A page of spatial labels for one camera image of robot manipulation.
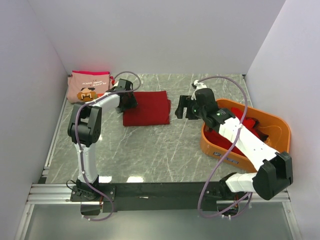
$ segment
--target red cloth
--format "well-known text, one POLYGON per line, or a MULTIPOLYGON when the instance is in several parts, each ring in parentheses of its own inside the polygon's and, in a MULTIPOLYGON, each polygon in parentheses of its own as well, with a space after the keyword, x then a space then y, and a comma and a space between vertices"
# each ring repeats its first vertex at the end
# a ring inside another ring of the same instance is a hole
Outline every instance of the red cloth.
MULTIPOLYGON (((240 109, 236 108, 236 107, 232 107, 231 108, 231 112, 234 113, 234 115, 238 118, 241 119, 242 115, 244 114, 240 109)), ((254 120, 253 118, 250 117, 246 117, 243 120, 242 123, 250 132, 252 132, 256 137, 259 138, 259 135, 257 134, 256 130, 254 129, 255 125, 256 125, 256 120, 254 120)), ((219 133, 215 132, 215 131, 204 131, 204 136, 206 137, 206 139, 212 143, 215 144, 221 148, 224 149, 229 149, 232 145, 232 143, 226 139, 225 137, 219 135, 219 133)), ((239 154, 242 156, 245 156, 237 147, 234 147, 232 149, 232 152, 235 154, 239 154)))
POLYGON ((166 91, 136 91, 137 107, 123 113, 123 126, 153 126, 170 124, 171 101, 166 91))

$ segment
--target tabletop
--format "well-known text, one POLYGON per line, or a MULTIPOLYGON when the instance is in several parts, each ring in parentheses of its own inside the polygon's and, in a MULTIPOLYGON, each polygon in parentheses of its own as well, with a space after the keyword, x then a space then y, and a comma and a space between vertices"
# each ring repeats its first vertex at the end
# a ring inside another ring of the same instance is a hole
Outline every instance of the tabletop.
MULTIPOLYGON (((180 95, 191 95, 191 84, 211 74, 139 74, 142 85, 138 91, 166 91, 171 100, 170 124, 156 126, 124 127, 122 114, 115 110, 102 113, 101 135, 96 143, 96 167, 101 182, 197 182, 205 181, 217 159, 204 154, 200 149, 203 121, 177 119, 175 110, 180 95)), ((241 74, 226 75, 234 79, 246 92, 252 106, 245 80, 241 74)), ((122 79, 138 80, 130 74, 122 79)), ((204 82, 211 88, 215 98, 231 99, 244 103, 241 91, 232 82, 224 79, 209 79, 204 82)), ((73 105, 64 106, 60 126, 54 139, 50 157, 47 184, 62 184, 78 176, 77 152, 67 128, 73 105)), ((222 163, 212 177, 220 180, 229 173, 245 171, 222 163)))

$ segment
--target gray marble table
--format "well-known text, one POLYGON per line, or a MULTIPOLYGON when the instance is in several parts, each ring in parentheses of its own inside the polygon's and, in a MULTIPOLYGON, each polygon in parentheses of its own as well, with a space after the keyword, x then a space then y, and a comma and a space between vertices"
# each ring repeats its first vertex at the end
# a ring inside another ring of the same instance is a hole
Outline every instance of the gray marble table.
MULTIPOLYGON (((177 119, 174 112, 180 95, 191 95, 194 80, 209 74, 140 74, 139 91, 167 91, 171 100, 170 125, 124 127, 122 114, 109 111, 102 115, 102 130, 96 144, 96 165, 103 181, 130 182, 192 182, 205 181, 217 160, 200 149, 202 120, 177 119)), ((245 90, 251 106, 245 80, 240 74, 228 75, 245 90)), ((133 81, 134 76, 123 74, 123 79, 133 81)), ((240 103, 244 98, 240 90, 223 79, 205 82, 212 88, 216 99, 227 98, 240 103)), ((47 184, 62 184, 76 180, 78 161, 76 149, 67 135, 73 106, 66 103, 50 158, 47 184)), ((212 180, 219 180, 231 172, 243 170, 223 163, 212 180)))

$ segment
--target red fabric in bin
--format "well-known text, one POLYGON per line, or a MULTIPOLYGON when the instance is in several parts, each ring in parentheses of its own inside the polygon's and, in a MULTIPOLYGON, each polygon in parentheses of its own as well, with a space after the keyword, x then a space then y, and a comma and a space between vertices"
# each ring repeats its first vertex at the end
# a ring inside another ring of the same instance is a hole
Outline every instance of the red fabric in bin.
MULTIPOLYGON (((244 114, 240 109, 236 108, 236 107, 232 107, 231 108, 231 112, 234 113, 234 115, 238 118, 241 119, 242 115, 244 114)), ((259 138, 259 135, 257 134, 256 130, 254 129, 254 126, 256 124, 256 121, 250 117, 246 117, 243 120, 242 123, 250 132, 252 132, 257 138, 259 138)), ((232 143, 226 139, 225 137, 219 135, 219 133, 217 133, 216 131, 212 131, 212 132, 208 132, 208 131, 204 131, 204 136, 206 137, 206 139, 212 143, 215 144, 221 148, 224 149, 229 149, 232 145, 232 143)), ((239 154, 241 156, 245 156, 237 147, 234 147, 232 149, 232 152, 235 154, 239 154)))
POLYGON ((171 101, 166 91, 136 91, 137 107, 123 113, 123 126, 153 126, 170 124, 171 101))

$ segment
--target orange plastic bin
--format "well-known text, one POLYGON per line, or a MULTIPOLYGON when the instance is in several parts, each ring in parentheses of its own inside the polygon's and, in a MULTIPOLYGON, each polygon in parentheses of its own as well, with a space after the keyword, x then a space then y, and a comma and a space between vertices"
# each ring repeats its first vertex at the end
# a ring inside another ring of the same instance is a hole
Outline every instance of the orange plastic bin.
MULTIPOLYGON (((231 110, 232 107, 235 107, 241 111, 245 110, 245 105, 229 99, 218 99, 217 103, 220 108, 231 110)), ((246 117, 259 120, 258 129, 264 134, 269 135, 268 139, 265 141, 268 146, 276 149, 280 153, 283 151, 289 152, 291 132, 288 124, 284 120, 253 107, 248 107, 246 117)), ((220 159, 226 153, 227 149, 217 146, 207 140, 204 131, 207 131, 208 129, 206 124, 203 124, 201 129, 200 148, 205 154, 220 159)), ((244 169, 250 173, 255 173, 257 171, 248 158, 234 152, 231 152, 224 162, 244 169)))

